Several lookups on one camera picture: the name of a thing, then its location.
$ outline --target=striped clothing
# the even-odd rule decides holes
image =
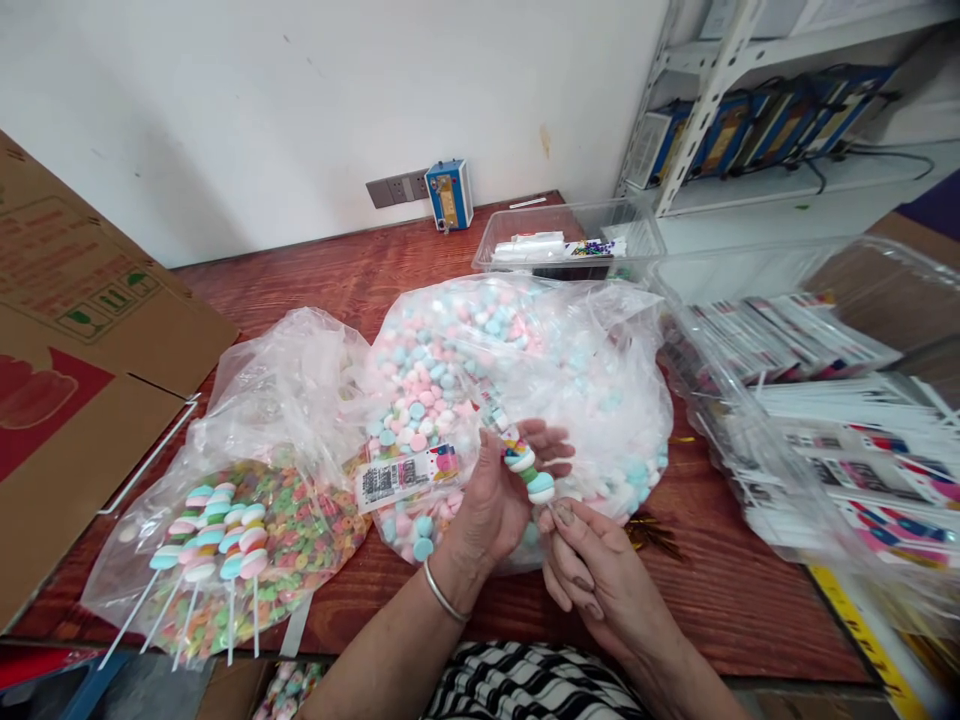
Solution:
[[[650,717],[599,660],[572,648],[462,643],[423,720],[607,720]]]

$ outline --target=bracelet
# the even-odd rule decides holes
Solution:
[[[427,585],[430,586],[430,589],[433,590],[433,594],[437,597],[437,602],[439,602],[443,609],[447,611],[447,614],[450,615],[458,623],[466,625],[470,622],[470,615],[464,615],[461,612],[457,612],[453,605],[450,604],[450,601],[447,600],[443,593],[440,592],[440,588],[437,587],[437,581],[433,579],[433,573],[430,572],[430,558],[427,558],[423,561],[423,571],[427,576]]]

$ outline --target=wall socket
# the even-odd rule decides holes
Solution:
[[[425,175],[428,168],[403,175],[371,180],[367,183],[367,192],[375,208],[390,207],[400,203],[426,200],[430,197]]]

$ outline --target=plastic storage bin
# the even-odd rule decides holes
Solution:
[[[499,243],[514,235],[562,231],[565,242],[578,240],[626,240],[625,257],[563,257],[497,261],[493,253]],[[639,280],[644,258],[666,254],[653,211],[639,198],[621,198],[596,203],[547,205],[518,210],[501,210],[490,216],[473,268],[482,272],[526,271],[556,280],[603,280],[621,277]]]
[[[797,547],[782,528],[757,528],[786,560],[843,568],[899,599],[888,619],[902,630],[960,629],[960,578],[878,559],[853,533],[809,465],[771,429],[764,409],[716,353],[691,304],[830,291],[841,320],[904,353],[896,370],[960,404],[960,275],[897,243],[860,236],[665,256],[648,264],[650,290],[667,299],[663,360],[694,427],[731,470],[762,470],[784,482],[793,510],[817,526],[819,547]],[[693,370],[706,363],[710,382]],[[737,416],[737,432],[729,416]],[[743,488],[737,487],[743,498]]]

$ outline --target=barcode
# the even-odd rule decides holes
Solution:
[[[429,481],[428,475],[417,475],[416,462],[409,458],[402,463],[367,468],[363,474],[362,491],[366,502],[375,503]]]

